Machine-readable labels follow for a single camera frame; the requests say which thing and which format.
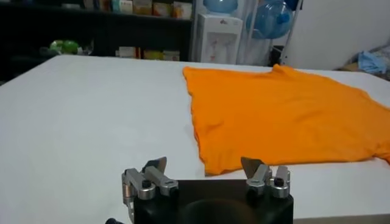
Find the bolt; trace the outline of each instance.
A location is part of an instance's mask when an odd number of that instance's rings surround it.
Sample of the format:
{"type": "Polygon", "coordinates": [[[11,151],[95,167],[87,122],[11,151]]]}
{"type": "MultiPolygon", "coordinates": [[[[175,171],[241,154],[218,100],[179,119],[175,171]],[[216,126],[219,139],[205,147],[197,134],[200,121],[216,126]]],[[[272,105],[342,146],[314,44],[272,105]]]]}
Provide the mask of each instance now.
{"type": "Polygon", "coordinates": [[[282,178],[277,177],[274,179],[274,185],[277,187],[283,187],[283,185],[285,185],[285,181],[282,178]]]}
{"type": "Polygon", "coordinates": [[[149,188],[152,186],[152,182],[150,180],[143,180],[142,181],[142,188],[149,188]]]}

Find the water bottle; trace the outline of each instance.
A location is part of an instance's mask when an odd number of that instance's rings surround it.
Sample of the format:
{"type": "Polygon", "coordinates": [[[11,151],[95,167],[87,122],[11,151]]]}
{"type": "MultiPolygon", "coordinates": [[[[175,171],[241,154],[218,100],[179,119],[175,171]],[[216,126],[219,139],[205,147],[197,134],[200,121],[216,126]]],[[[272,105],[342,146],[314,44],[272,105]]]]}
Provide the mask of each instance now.
{"type": "Polygon", "coordinates": [[[237,0],[203,0],[203,5],[210,13],[230,15],[238,7],[237,0]]]}
{"type": "MultiPolygon", "coordinates": [[[[246,19],[246,29],[250,31],[252,13],[246,19]]],[[[266,0],[257,8],[252,38],[276,39],[290,30],[293,20],[293,11],[283,0],[266,0]]]]}

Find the product box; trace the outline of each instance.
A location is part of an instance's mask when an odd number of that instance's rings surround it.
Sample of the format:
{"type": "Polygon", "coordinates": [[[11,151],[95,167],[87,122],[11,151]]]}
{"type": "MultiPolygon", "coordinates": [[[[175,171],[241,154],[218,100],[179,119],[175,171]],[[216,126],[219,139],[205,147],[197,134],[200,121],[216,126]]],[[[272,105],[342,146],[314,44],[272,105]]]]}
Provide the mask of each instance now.
{"type": "Polygon", "coordinates": [[[187,2],[173,2],[173,17],[180,19],[191,19],[193,5],[187,2]]]}
{"type": "Polygon", "coordinates": [[[133,0],[133,13],[137,15],[151,15],[152,0],[133,0]]]}
{"type": "Polygon", "coordinates": [[[153,15],[162,17],[171,17],[172,4],[153,2],[153,15]]]}
{"type": "Polygon", "coordinates": [[[180,61],[180,51],[163,51],[164,61],[180,61]]]}
{"type": "Polygon", "coordinates": [[[144,59],[162,60],[163,53],[161,51],[144,50],[144,59]]]}
{"type": "Polygon", "coordinates": [[[133,13],[133,1],[130,0],[112,0],[113,12],[122,12],[126,14],[133,13]]]}

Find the white table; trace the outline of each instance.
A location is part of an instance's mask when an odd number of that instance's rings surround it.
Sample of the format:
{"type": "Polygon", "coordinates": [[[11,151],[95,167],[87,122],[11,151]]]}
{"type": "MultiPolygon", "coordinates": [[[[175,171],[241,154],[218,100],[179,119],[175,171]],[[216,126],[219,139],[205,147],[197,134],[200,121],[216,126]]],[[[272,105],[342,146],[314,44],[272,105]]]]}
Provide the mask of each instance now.
{"type": "MultiPolygon", "coordinates": [[[[61,56],[1,86],[0,223],[98,224],[109,217],[128,223],[121,173],[161,156],[168,157],[169,177],[204,179],[184,66],[270,70],[61,56]]],[[[366,90],[390,106],[389,82],[358,72],[311,72],[366,90]]],[[[297,220],[390,218],[385,161],[289,169],[297,220]]],[[[244,172],[213,178],[244,178],[244,172]]]]}

